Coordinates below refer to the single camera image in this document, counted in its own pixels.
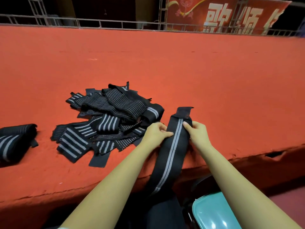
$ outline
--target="hand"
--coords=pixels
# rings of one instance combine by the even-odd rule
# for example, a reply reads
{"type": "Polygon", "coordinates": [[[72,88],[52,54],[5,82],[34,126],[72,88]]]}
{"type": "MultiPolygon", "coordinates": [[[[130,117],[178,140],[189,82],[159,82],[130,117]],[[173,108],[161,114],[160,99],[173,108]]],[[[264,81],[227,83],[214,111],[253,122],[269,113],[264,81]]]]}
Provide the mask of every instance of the hand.
{"type": "Polygon", "coordinates": [[[183,126],[189,132],[191,141],[198,150],[206,150],[212,146],[205,125],[193,121],[193,128],[187,122],[183,122],[183,126]]]}
{"type": "Polygon", "coordinates": [[[157,148],[162,141],[170,136],[173,136],[173,132],[167,132],[167,127],[161,122],[151,124],[141,141],[141,145],[147,146],[150,150],[157,148]]]}

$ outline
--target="orange-red fabric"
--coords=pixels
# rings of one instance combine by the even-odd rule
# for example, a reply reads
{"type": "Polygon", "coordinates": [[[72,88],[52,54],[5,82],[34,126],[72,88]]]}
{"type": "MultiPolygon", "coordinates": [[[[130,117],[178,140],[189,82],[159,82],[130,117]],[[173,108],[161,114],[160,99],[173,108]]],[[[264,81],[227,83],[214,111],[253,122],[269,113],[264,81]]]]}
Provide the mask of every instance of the orange-red fabric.
{"type": "MultiPolygon", "coordinates": [[[[305,175],[298,150],[305,137],[303,39],[1,26],[0,48],[0,127],[35,123],[39,143],[20,164],[0,168],[2,225],[27,228],[38,218],[41,225],[42,205],[80,199],[133,150],[114,150],[102,169],[88,166],[92,151],[72,164],[50,140],[56,125],[82,121],[65,102],[70,92],[109,83],[129,81],[162,105],[165,124],[177,107],[193,106],[192,119],[206,124],[216,149],[260,187],[305,175]],[[288,147],[297,149],[264,156],[288,147]]],[[[134,191],[155,160],[154,153],[134,191]]],[[[207,172],[190,151],[178,182],[207,172]]]]}

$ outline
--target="person's left arm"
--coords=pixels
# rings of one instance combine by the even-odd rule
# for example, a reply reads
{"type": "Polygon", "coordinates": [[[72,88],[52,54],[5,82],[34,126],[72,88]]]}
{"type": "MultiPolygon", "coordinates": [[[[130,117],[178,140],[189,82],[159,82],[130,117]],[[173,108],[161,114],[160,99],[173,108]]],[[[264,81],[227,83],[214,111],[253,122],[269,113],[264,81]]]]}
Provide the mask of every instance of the person's left arm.
{"type": "Polygon", "coordinates": [[[162,123],[151,124],[142,142],[85,197],[61,227],[113,229],[146,158],[172,135],[162,123]]]}

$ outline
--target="forearm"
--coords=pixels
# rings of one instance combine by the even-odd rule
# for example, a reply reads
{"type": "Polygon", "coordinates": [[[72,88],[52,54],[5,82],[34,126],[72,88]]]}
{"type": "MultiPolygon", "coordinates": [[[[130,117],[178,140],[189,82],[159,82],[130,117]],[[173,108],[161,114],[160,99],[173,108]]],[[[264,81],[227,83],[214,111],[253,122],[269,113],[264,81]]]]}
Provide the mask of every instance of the forearm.
{"type": "Polygon", "coordinates": [[[199,150],[243,229],[301,228],[216,149],[199,150]]]}
{"type": "Polygon", "coordinates": [[[68,229],[115,227],[143,163],[152,150],[137,146],[66,219],[68,229]]]}

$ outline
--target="person's left hand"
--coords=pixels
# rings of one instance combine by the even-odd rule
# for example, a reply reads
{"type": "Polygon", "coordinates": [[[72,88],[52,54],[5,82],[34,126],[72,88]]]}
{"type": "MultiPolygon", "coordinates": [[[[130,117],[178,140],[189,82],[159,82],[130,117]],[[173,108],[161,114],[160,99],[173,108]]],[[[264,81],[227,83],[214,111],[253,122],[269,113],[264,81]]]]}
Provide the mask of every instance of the person's left hand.
{"type": "Polygon", "coordinates": [[[151,124],[140,143],[140,145],[147,146],[150,150],[157,148],[162,141],[170,136],[173,136],[173,132],[167,132],[167,127],[161,122],[151,124]]]}

